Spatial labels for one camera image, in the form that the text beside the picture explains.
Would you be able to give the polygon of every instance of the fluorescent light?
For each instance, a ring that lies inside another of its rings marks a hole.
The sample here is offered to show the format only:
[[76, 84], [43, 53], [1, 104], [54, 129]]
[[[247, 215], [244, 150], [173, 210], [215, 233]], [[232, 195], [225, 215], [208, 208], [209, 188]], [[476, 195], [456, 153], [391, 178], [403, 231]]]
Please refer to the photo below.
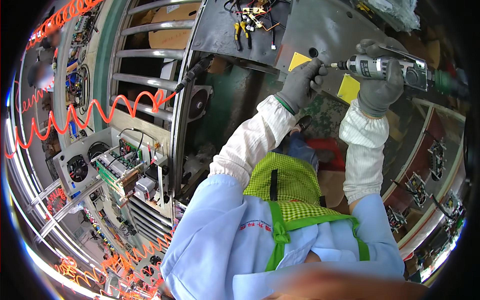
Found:
[[58, 250], [57, 248], [55, 248], [55, 251], [56, 251], [58, 254], [60, 254], [60, 256], [61, 256], [62, 258], [67, 257], [65, 254], [63, 254], [63, 253], [62, 253], [60, 250]]
[[[13, 139], [13, 130], [12, 130], [12, 123], [10, 122], [10, 118], [7, 119], [7, 136], [10, 141], [10, 149], [11, 151], [16, 151], [15, 148], [15, 140]], [[13, 155], [12, 159], [13, 162], [15, 163], [17, 167], [17, 174], [20, 175], [20, 179], [22, 180], [22, 183], [24, 184], [24, 189], [27, 191], [28, 195], [30, 196], [30, 202], [32, 202], [35, 199], [35, 196], [32, 194], [32, 190], [30, 189], [31, 185], [27, 182], [25, 178], [25, 174], [22, 172], [24, 168], [20, 166], [19, 162], [19, 151], [16, 151], [15, 154]]]
[[86, 259], [85, 256], [81, 255], [80, 252], [78, 252], [74, 247], [72, 247], [72, 245], [70, 245], [70, 243], [65, 240], [65, 238], [58, 232], [56, 228], [53, 228], [52, 231], [55, 232], [55, 234], [58, 235], [58, 237], [63, 241], [63, 243], [67, 245], [68, 248], [70, 248], [76, 255], [78, 255], [78, 257], [83, 259], [87, 264], [89, 263], [88, 259]]
[[50, 267], [47, 263], [45, 263], [25, 242], [24, 242], [25, 248], [32, 258], [33, 262], [43, 271], [45, 272], [48, 276], [52, 277], [56, 281], [60, 282], [64, 286], [73, 289], [75, 292], [80, 293], [84, 296], [87, 296], [89, 298], [95, 298], [98, 297], [100, 300], [113, 300], [114, 298], [110, 298], [104, 295], [100, 295], [97, 293], [94, 293], [90, 291], [87, 288], [81, 287], [78, 284], [76, 284], [73, 281], [70, 281], [67, 277], [62, 276], [59, 272], [54, 270], [52, 267]]

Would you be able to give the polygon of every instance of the cardboard box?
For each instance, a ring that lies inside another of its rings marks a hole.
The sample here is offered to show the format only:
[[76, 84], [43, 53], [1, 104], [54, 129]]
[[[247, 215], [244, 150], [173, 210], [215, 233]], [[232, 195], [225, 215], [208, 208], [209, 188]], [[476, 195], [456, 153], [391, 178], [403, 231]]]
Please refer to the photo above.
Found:
[[[200, 3], [177, 4], [160, 8], [152, 19], [152, 23], [173, 20], [194, 20]], [[148, 33], [148, 41], [152, 49], [185, 49], [190, 29], [157, 30]]]
[[343, 192], [343, 182], [345, 181], [345, 172], [340, 171], [318, 171], [318, 185], [325, 196], [327, 207], [336, 207], [340, 204], [345, 193]]

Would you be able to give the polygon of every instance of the gray metal table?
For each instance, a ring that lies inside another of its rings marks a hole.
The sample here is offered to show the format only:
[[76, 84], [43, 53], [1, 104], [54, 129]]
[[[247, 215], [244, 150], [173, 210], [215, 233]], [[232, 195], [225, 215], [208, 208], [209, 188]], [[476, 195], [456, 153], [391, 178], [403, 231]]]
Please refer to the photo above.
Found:
[[[225, 1], [226, 0], [218, 0], [216, 3], [214, 0], [207, 1], [193, 38], [192, 50], [229, 55], [274, 66], [285, 30], [279, 25], [268, 32], [263, 28], [256, 28], [255, 31], [250, 32], [252, 36], [252, 49], [247, 48], [247, 39], [242, 31], [240, 33], [240, 42], [243, 50], [237, 51], [233, 39], [233, 24], [239, 20], [240, 17], [223, 9]], [[242, 0], [241, 6], [245, 7], [249, 2], [250, 1]], [[287, 26], [289, 11], [289, 3], [278, 1], [278, 3], [275, 3], [273, 6], [271, 15], [275, 21], [280, 22], [283, 26]], [[270, 22], [268, 18], [265, 18], [264, 26], [268, 28], [268, 25], [270, 25]], [[271, 49], [272, 30], [275, 30], [276, 50]]]
[[[347, 60], [356, 53], [355, 46], [361, 39], [383, 41], [385, 37], [372, 22], [340, 0], [293, 0], [274, 67], [288, 73], [293, 53], [308, 57], [310, 48], [315, 48], [324, 62]], [[336, 96], [345, 72], [335, 69], [328, 72], [322, 88]]]

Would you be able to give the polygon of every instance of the person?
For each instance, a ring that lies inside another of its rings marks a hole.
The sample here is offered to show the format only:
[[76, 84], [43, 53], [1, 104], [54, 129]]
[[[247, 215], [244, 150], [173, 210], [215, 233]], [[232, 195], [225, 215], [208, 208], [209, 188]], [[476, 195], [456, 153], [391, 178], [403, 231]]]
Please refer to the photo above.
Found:
[[[74, 72], [78, 66], [82, 65], [86, 56], [86, 50], [80, 53], [80, 56], [76, 60], [72, 60], [67, 64], [67, 73]], [[47, 92], [53, 92], [55, 70], [53, 65], [49, 65], [44, 61], [36, 61], [28, 70], [28, 85], [30, 87], [45, 89]], [[70, 86], [75, 83], [76, 74], [68, 75], [68, 79], [65, 81], [66, 86]]]
[[[385, 44], [404, 51], [396, 40]], [[379, 45], [362, 40], [357, 50], [378, 57], [385, 51]], [[313, 153], [300, 156], [310, 151], [306, 145], [298, 143], [293, 156], [269, 152], [288, 132], [300, 138], [305, 124], [295, 117], [321, 91], [327, 76], [322, 62], [315, 58], [293, 69], [282, 90], [257, 106], [258, 113], [214, 157], [175, 230], [161, 273], [176, 299], [282, 299], [267, 284], [268, 274], [303, 263], [339, 262], [404, 280], [380, 197], [385, 113], [403, 93], [396, 59], [386, 73], [385, 81], [361, 83], [340, 125], [339, 137], [348, 144], [344, 192], [350, 215], [320, 206]]]

